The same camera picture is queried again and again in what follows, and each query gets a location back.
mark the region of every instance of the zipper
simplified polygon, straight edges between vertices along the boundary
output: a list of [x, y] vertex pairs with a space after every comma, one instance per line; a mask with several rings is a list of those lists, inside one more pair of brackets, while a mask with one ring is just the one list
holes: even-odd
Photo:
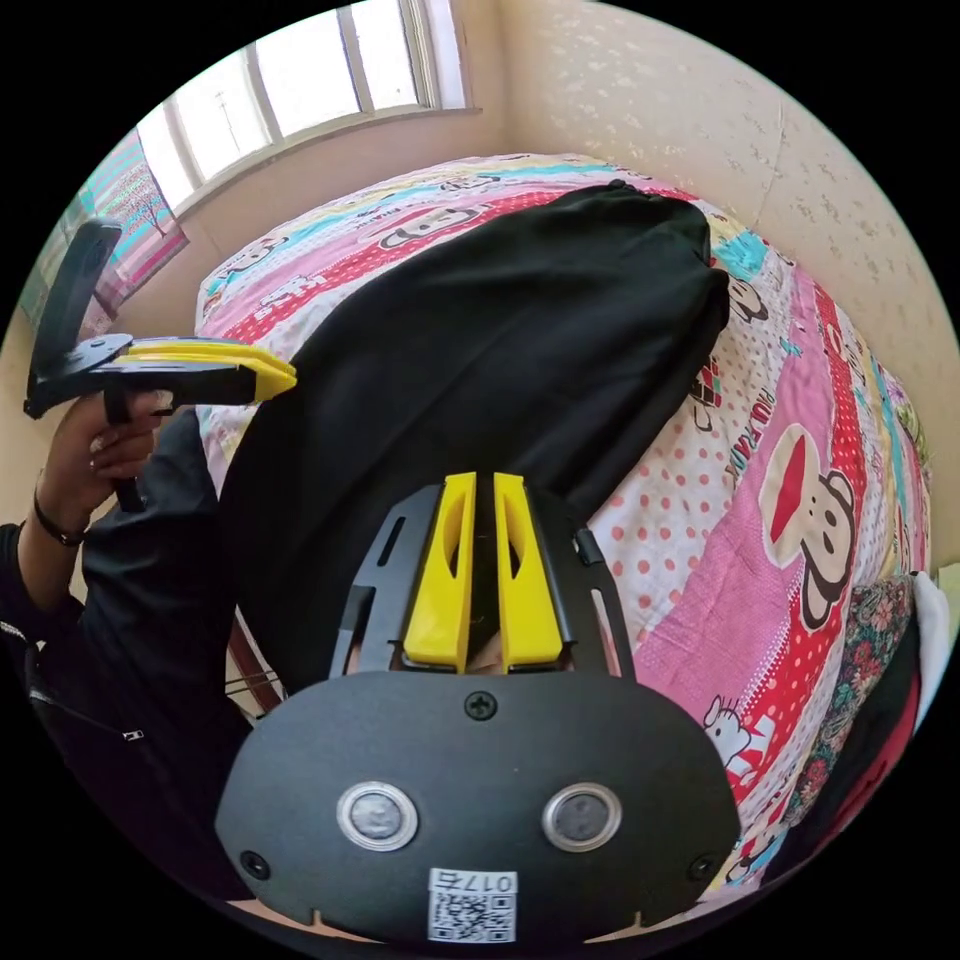
[[17, 637], [18, 639], [22, 640], [27, 647], [26, 662], [24, 664], [24, 679], [26, 681], [27, 690], [29, 691], [27, 696], [30, 700], [33, 700], [37, 703], [43, 703], [48, 707], [55, 707], [57, 710], [61, 710], [63, 713], [73, 717], [75, 720], [81, 720], [83, 723], [89, 724], [92, 727], [96, 727], [99, 730], [103, 730], [106, 733], [113, 734], [114, 736], [123, 737], [126, 743], [133, 743], [137, 740], [143, 740], [144, 734], [142, 730], [118, 730], [116, 727], [111, 727], [109, 724], [101, 723], [99, 720], [94, 720], [93, 717], [88, 717], [85, 713], [81, 713], [79, 710], [74, 710], [72, 707], [68, 707], [66, 704], [60, 703], [53, 697], [38, 689], [34, 683], [34, 679], [37, 676], [37, 647], [27, 639], [22, 630], [18, 630], [15, 626], [10, 623], [6, 623], [3, 620], [0, 620], [0, 631], [6, 633], [8, 636]]
[[65, 704], [58, 703], [52, 697], [48, 697], [45, 693], [42, 693], [36, 687], [30, 688], [30, 699], [36, 700], [39, 703], [45, 703], [48, 707], [56, 707], [57, 710], [62, 710], [64, 713], [73, 717], [76, 720], [82, 720], [84, 723], [90, 724], [90, 726], [97, 727], [100, 730], [105, 730], [107, 733], [119, 734], [127, 743], [132, 743], [135, 740], [143, 739], [142, 730], [127, 730], [123, 732], [117, 730], [116, 727], [111, 727], [106, 723], [101, 723], [99, 720], [94, 720], [92, 717], [88, 717], [86, 714], [81, 713], [79, 710], [74, 710], [72, 707], [68, 707]]

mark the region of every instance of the textured wallpaper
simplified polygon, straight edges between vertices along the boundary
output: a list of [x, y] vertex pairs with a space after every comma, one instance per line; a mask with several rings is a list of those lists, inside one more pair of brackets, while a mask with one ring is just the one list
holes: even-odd
[[783, 90], [673, 27], [583, 0], [502, 0], [501, 16], [511, 149], [670, 180], [796, 259], [907, 386], [933, 451], [934, 565], [960, 560], [960, 350], [870, 175]]

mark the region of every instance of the black clothing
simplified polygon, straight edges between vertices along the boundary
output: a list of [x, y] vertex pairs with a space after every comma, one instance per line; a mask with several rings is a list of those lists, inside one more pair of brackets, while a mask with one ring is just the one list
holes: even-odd
[[518, 473], [589, 519], [727, 323], [709, 260], [696, 207], [614, 181], [430, 248], [332, 311], [220, 498], [240, 609], [289, 692], [327, 676], [352, 578], [420, 487]]
[[250, 899], [213, 831], [250, 725], [224, 693], [234, 604], [192, 412], [161, 433], [140, 486], [146, 512], [90, 530], [86, 604], [69, 597], [53, 615], [24, 588], [19, 527], [0, 527], [4, 645], [67, 766], [127, 838], [188, 889]]

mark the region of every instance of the qr code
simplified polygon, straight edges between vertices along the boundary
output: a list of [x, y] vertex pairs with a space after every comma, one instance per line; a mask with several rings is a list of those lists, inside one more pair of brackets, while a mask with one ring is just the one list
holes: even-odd
[[512, 943], [516, 921], [516, 874], [431, 872], [430, 940]]

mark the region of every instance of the hand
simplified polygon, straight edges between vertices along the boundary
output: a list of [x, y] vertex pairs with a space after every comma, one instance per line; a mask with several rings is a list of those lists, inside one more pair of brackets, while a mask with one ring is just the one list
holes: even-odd
[[83, 397], [54, 434], [37, 487], [40, 509], [65, 533], [81, 533], [113, 493], [113, 481], [136, 477], [153, 453], [153, 431], [169, 410], [166, 391], [128, 398], [131, 422], [110, 426], [103, 396]]

